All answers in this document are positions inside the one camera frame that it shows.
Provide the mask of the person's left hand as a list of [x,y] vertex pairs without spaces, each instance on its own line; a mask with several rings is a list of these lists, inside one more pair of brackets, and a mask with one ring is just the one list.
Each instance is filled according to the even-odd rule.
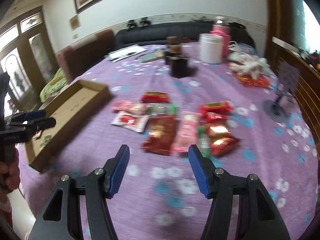
[[13,162],[8,165],[1,162],[1,175],[6,175],[4,179],[6,189],[1,189],[1,193],[8,194],[16,189],[20,185],[20,168],[19,168],[19,152],[15,148]]

